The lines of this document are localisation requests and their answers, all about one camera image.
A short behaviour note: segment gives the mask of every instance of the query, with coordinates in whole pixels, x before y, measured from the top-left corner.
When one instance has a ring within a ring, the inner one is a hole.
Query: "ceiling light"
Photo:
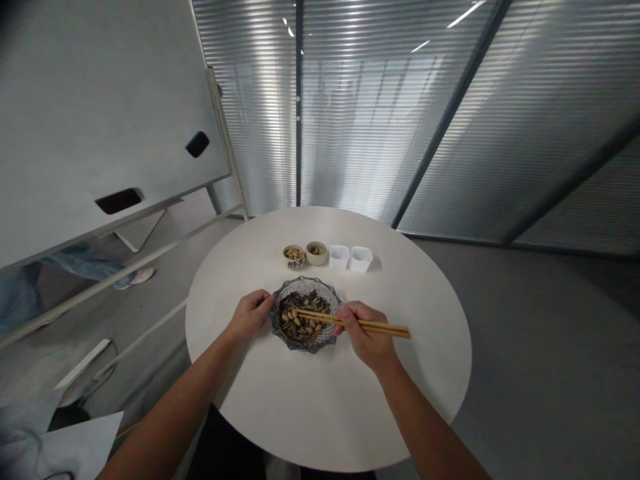
[[[424,42],[422,45],[418,45],[416,48],[414,48],[413,50],[411,50],[411,53],[420,50],[422,47],[424,47],[426,44],[428,44],[431,40],[427,40],[426,42]]]
[[[447,25],[447,28],[451,28],[460,23],[466,16],[468,16],[472,11],[476,10],[480,5],[482,5],[486,0],[480,0],[478,3],[475,3],[469,10],[460,15],[456,20]]]

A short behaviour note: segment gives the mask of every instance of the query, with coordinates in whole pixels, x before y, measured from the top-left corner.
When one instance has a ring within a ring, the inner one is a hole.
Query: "glass bowl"
[[[298,277],[294,280],[287,280],[282,284],[280,289],[273,292],[275,303],[269,311],[271,319],[271,331],[274,335],[280,337],[290,350],[304,350],[309,353],[316,353],[322,347],[335,343],[336,337],[333,335],[333,325],[330,323],[322,323],[322,329],[314,333],[310,339],[298,341],[290,339],[282,330],[280,319],[280,302],[284,300],[290,293],[298,292],[304,295],[316,291],[319,297],[322,297],[329,304],[329,314],[335,315],[336,310],[342,304],[342,300],[336,295],[335,289],[322,282],[317,278]]]

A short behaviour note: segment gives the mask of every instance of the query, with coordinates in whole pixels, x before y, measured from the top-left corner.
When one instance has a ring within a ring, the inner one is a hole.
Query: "whiteboard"
[[[188,0],[16,3],[0,39],[0,268],[229,172]],[[210,144],[193,158],[198,131]],[[127,188],[143,201],[94,203]]]

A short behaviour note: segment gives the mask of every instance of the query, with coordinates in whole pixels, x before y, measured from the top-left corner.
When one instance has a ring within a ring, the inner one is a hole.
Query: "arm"
[[[387,323],[384,313],[362,302],[349,302],[337,312],[353,349],[375,373],[420,478],[490,479],[478,460],[415,386],[400,363],[391,337],[368,333],[357,319]],[[342,327],[336,327],[340,335]]]
[[[273,302],[264,290],[242,297],[227,328],[140,422],[109,460],[99,480],[173,476],[235,352],[258,330]]]

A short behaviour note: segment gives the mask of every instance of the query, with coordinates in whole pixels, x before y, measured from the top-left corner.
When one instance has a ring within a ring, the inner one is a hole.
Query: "small cup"
[[[349,270],[364,273],[373,261],[373,252],[366,247],[352,247]]]
[[[333,270],[346,270],[349,262],[349,248],[344,245],[332,245],[329,247],[329,268]]]
[[[318,249],[320,250],[320,253],[312,253],[312,249]],[[307,245],[307,251],[305,252],[305,255],[307,257],[308,264],[320,266],[327,261],[327,247],[324,243],[310,242],[310,244]]]
[[[289,249],[296,249],[300,252],[300,257],[296,259],[290,259],[286,252]],[[285,265],[291,270],[296,270],[302,267],[305,264],[305,251],[302,250],[302,247],[298,245],[287,245],[284,250],[282,250],[282,258],[285,261]]]

